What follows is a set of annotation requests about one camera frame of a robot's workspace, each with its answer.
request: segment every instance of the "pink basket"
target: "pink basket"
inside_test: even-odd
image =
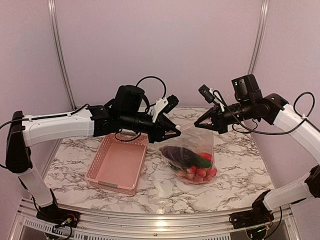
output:
[[[114,134],[105,136],[85,179],[97,188],[135,195],[147,152],[141,142],[147,138],[143,134],[134,141],[123,142]]]

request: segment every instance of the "pink wall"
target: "pink wall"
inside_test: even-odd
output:
[[[0,123],[14,111],[49,114],[69,110],[54,41],[47,1],[0,1]],[[0,162],[5,163],[8,128],[0,131]],[[39,170],[53,142],[32,147]],[[0,168],[0,239],[8,237],[21,197],[18,178]]]
[[[304,92],[315,94],[310,120],[320,126],[320,2],[270,1],[267,28],[255,76],[264,95],[278,93],[291,104]],[[298,110],[307,113],[310,99]],[[275,128],[261,124],[260,130]],[[280,187],[307,173],[316,165],[313,158],[289,136],[254,135],[274,184]],[[320,200],[293,206],[302,240],[320,236]]]
[[[205,106],[202,84],[233,95],[230,80],[247,74],[261,1],[68,0],[56,9],[78,105],[106,103],[120,84],[156,75],[180,106]],[[143,88],[151,102],[162,95],[156,81]]]

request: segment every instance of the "plastic bag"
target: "plastic bag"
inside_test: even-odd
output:
[[[193,122],[183,125],[181,136],[159,150],[169,167],[187,185],[210,183],[217,174],[214,134],[195,127]]]

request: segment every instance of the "robotic arm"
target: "robotic arm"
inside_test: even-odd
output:
[[[266,223],[268,218],[273,220],[271,211],[283,205],[298,203],[306,198],[320,198],[320,132],[278,94],[263,97],[254,75],[234,79],[232,85],[238,103],[229,106],[219,91],[205,85],[199,89],[206,101],[215,105],[195,122],[196,127],[223,134],[228,131],[228,125],[243,125],[243,120],[256,119],[260,122],[264,119],[285,132],[265,133],[243,127],[258,134],[290,134],[317,162],[317,166],[300,179],[262,193],[252,204],[252,210],[233,213],[230,222],[238,229]]]
[[[142,100],[146,110],[138,112]],[[13,114],[7,137],[6,168],[18,176],[37,201],[37,218],[61,224],[73,216],[70,226],[76,227],[79,213],[58,207],[54,193],[31,162],[30,147],[49,140],[120,133],[122,129],[145,133],[150,143],[162,142],[181,134],[179,126],[163,114],[169,113],[178,102],[174,95],[163,97],[150,112],[145,91],[137,86],[123,85],[115,98],[105,105],[86,104],[73,112],[42,116],[24,116],[22,111],[17,111]]]

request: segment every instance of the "marble tabletop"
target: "marble tabletop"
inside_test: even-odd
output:
[[[183,125],[196,120],[205,108],[176,108],[168,114]],[[186,214],[251,206],[262,192],[274,186],[249,134],[214,132],[214,158],[218,173],[211,183],[185,185],[168,167],[159,147],[150,144],[135,196],[91,186],[85,174],[102,137],[66,138],[45,177],[58,203],[113,212]]]

